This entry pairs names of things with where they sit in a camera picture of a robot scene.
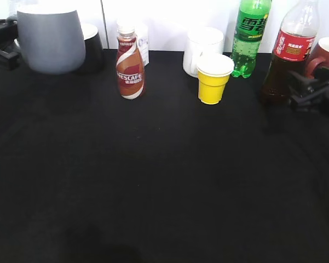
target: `sprite bottle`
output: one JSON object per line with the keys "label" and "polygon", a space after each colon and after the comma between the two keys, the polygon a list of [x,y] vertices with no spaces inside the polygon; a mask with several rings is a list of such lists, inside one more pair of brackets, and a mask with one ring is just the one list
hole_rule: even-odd
{"label": "sprite bottle", "polygon": [[272,0],[241,0],[231,54],[233,77],[252,75],[271,6]]}

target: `black clamp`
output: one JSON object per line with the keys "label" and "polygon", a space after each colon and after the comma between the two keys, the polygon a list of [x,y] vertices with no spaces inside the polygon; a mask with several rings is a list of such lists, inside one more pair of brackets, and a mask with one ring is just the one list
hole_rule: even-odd
{"label": "black clamp", "polygon": [[18,38],[17,24],[0,20],[0,67],[13,70],[19,67],[19,54],[10,46]]}

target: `red mug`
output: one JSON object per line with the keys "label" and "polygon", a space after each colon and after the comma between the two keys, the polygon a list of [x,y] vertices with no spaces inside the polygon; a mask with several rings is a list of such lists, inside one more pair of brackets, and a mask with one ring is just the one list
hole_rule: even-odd
{"label": "red mug", "polygon": [[319,40],[305,66],[305,76],[314,78],[313,73],[319,66],[329,67],[329,37]]}

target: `paper cup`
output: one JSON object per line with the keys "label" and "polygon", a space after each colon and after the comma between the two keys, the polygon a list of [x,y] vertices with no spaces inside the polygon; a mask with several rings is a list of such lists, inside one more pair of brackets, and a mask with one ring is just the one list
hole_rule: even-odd
{"label": "paper cup", "polygon": [[198,98],[209,105],[219,103],[234,70],[234,61],[222,54],[203,54],[198,60],[197,70]]}

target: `black mug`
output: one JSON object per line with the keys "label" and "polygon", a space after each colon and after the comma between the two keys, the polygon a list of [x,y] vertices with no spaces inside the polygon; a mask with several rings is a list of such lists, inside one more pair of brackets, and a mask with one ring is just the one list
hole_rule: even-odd
{"label": "black mug", "polygon": [[102,49],[101,38],[96,26],[82,23],[85,41],[84,64],[75,71],[76,74],[88,74],[101,71],[105,66],[105,56]]}

